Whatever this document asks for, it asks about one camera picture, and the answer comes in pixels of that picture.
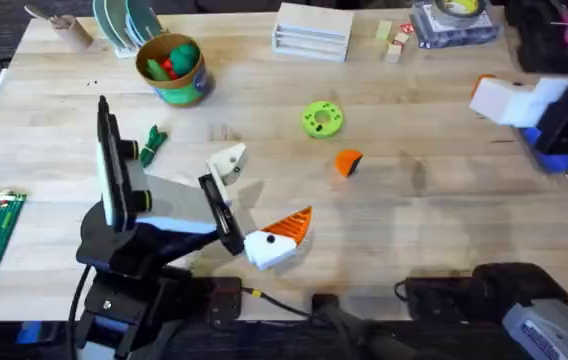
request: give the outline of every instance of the plate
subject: plate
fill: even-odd
[[[126,33],[126,0],[105,0],[106,17],[111,30],[128,47],[136,47]]]
[[[118,48],[125,48],[124,43],[120,40],[113,29],[111,29],[111,24],[108,22],[108,17],[106,16],[106,7],[104,6],[104,0],[93,0],[93,15],[95,15],[95,20],[102,30],[102,34]]]
[[[131,16],[128,13],[126,14],[126,33],[135,44],[138,46],[144,45],[145,41],[142,39],[140,34],[137,33],[137,30],[135,30],[135,26],[133,26],[133,22],[131,21]]]
[[[133,27],[142,40],[149,41],[162,33],[162,25],[157,20],[157,16],[155,16],[148,1],[126,0],[126,8]]]

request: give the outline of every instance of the small block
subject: small block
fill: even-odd
[[[377,32],[375,33],[375,38],[380,40],[387,40],[388,34],[391,32],[391,27],[393,27],[392,21],[381,20],[380,24],[377,26]]]
[[[411,23],[401,24],[400,29],[402,29],[402,31],[406,34],[411,34],[411,33],[415,32],[415,28],[413,27],[413,24],[411,24]]]
[[[393,43],[395,43],[397,41],[401,44],[406,44],[409,37],[410,36],[408,34],[405,34],[405,33],[400,31],[395,35],[395,38],[393,38]]]
[[[396,44],[390,44],[388,46],[388,51],[386,52],[386,57],[384,61],[391,64],[397,64],[400,61],[400,55],[402,54],[402,46]]]

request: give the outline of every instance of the white box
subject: white box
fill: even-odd
[[[346,61],[352,11],[282,3],[273,28],[273,51]]]

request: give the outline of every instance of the orange object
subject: orange object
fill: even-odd
[[[335,167],[344,177],[349,177],[355,172],[355,168],[360,163],[362,156],[364,155],[357,150],[343,150],[335,158]]]
[[[477,77],[477,80],[475,80],[475,86],[473,86],[473,91],[471,91],[471,97],[473,97],[475,95],[475,91],[477,91],[477,87],[480,86],[480,81],[482,81],[482,79],[484,78],[494,78],[495,75],[491,75],[491,74],[482,74],[480,76]]]
[[[287,217],[286,219],[280,220],[275,224],[271,224],[263,228],[262,231],[293,238],[295,243],[299,245],[302,240],[304,240],[308,226],[311,223],[312,210],[313,208],[309,206],[306,209],[298,211]]]

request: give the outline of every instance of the tape roll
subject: tape roll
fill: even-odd
[[[431,12],[442,25],[465,28],[473,25],[484,10],[486,0],[435,0]]]
[[[307,134],[316,138],[333,136],[342,127],[344,116],[335,104],[318,101],[310,104],[302,113],[302,127]]]

